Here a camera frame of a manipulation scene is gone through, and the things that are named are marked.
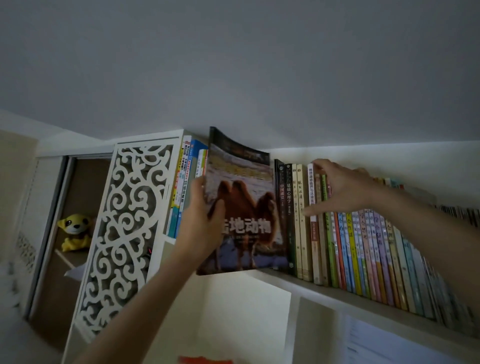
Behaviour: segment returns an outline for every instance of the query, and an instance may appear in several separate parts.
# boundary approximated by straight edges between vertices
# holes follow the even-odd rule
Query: decorative cabinet door
[[[145,284],[179,151],[178,138],[118,144],[113,151],[74,322],[88,342]]]
[[[37,158],[13,251],[22,315],[27,315],[62,179],[63,157]]]

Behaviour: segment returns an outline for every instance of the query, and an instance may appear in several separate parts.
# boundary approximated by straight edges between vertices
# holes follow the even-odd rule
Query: plush dog
[[[63,252],[70,250],[78,250],[90,247],[92,238],[88,235],[88,228],[92,223],[92,219],[81,214],[73,214],[60,220],[57,225],[70,237],[65,238],[61,245]]]

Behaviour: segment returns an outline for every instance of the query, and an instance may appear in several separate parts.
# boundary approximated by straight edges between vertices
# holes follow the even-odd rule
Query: forearm
[[[480,233],[407,193],[379,188],[372,208],[390,220],[465,302],[480,314]]]
[[[172,253],[75,363],[141,363],[175,297],[195,268],[193,263]]]

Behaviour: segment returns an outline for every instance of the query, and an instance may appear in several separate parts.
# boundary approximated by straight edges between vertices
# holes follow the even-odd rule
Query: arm
[[[179,235],[167,262],[104,328],[75,364],[141,363],[175,297],[196,268],[220,245],[225,218],[222,200],[207,219],[203,178],[192,185]]]
[[[307,216],[326,211],[351,212],[371,208],[400,229],[432,263],[456,293],[480,315],[480,232],[408,193],[372,180],[365,170],[349,170],[327,159],[314,163],[324,169],[332,198],[304,209]]]

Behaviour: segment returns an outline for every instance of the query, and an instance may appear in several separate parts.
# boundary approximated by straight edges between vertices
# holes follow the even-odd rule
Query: magazine
[[[243,146],[210,128],[205,201],[211,216],[225,202],[223,241],[198,268],[215,274],[256,268],[288,268],[270,155]]]

